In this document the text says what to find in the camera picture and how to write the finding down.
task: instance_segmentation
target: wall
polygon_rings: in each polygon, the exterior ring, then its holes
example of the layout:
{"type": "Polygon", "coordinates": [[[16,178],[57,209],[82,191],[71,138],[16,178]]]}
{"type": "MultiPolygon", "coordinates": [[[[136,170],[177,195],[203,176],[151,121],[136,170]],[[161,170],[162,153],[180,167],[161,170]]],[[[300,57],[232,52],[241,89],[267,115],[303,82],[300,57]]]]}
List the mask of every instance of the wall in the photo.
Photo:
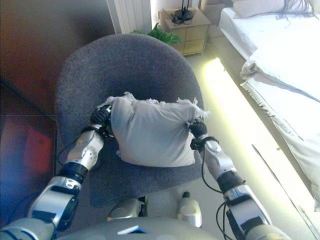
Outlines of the wall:
{"type": "Polygon", "coordinates": [[[76,49],[114,34],[106,0],[1,0],[1,80],[54,114],[56,81],[76,49]]]}

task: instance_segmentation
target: radiator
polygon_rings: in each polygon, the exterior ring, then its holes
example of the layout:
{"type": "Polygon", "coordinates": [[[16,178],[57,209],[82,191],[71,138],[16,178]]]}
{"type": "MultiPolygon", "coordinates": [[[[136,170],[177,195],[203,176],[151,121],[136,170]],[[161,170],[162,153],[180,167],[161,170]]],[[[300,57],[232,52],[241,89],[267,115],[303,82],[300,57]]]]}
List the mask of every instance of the radiator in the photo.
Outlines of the radiator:
{"type": "Polygon", "coordinates": [[[114,4],[122,34],[151,31],[150,0],[115,0],[114,4]]]}

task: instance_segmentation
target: nightstand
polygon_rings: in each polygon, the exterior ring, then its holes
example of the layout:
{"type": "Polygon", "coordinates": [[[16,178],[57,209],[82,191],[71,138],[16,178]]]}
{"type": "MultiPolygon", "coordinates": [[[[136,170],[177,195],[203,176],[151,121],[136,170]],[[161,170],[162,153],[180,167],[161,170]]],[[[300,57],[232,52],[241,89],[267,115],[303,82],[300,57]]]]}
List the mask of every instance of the nightstand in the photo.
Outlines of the nightstand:
{"type": "Polygon", "coordinates": [[[172,22],[175,10],[162,10],[159,12],[160,25],[165,32],[179,36],[181,42],[171,46],[182,55],[199,54],[204,51],[210,21],[198,8],[189,8],[193,18],[182,24],[172,22]]]}

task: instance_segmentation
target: leaf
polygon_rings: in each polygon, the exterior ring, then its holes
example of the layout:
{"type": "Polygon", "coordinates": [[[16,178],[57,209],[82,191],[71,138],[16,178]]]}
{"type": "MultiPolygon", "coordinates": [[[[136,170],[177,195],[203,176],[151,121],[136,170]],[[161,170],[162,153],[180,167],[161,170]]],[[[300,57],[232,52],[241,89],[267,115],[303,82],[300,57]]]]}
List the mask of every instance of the leaf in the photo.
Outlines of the leaf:
{"type": "MultiPolygon", "coordinates": [[[[133,30],[132,34],[143,34],[141,31],[139,30],[133,30]]],[[[165,32],[163,31],[162,27],[159,26],[159,23],[157,23],[154,28],[147,33],[148,36],[153,37],[155,39],[159,39],[160,41],[166,43],[166,44],[177,44],[179,43],[181,40],[180,38],[170,32],[165,32]]]]}

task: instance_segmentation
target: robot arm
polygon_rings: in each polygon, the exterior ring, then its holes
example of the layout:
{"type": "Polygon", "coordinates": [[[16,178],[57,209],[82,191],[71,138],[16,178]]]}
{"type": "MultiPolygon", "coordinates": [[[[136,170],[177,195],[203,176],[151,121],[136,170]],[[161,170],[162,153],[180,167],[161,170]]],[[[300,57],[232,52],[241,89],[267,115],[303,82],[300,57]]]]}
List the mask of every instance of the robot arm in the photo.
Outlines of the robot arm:
{"type": "Polygon", "coordinates": [[[107,135],[105,124],[111,107],[100,106],[91,116],[67,160],[33,202],[28,217],[14,221],[1,229],[1,239],[50,240],[55,231],[64,231],[72,223],[78,206],[77,196],[86,174],[96,164],[104,146],[101,136],[107,135]]]}
{"type": "Polygon", "coordinates": [[[236,239],[289,240],[285,233],[272,225],[267,211],[239,176],[233,161],[224,153],[218,141],[208,136],[206,125],[196,120],[189,129],[195,136],[191,148],[206,153],[204,161],[229,208],[226,214],[236,239]]]}

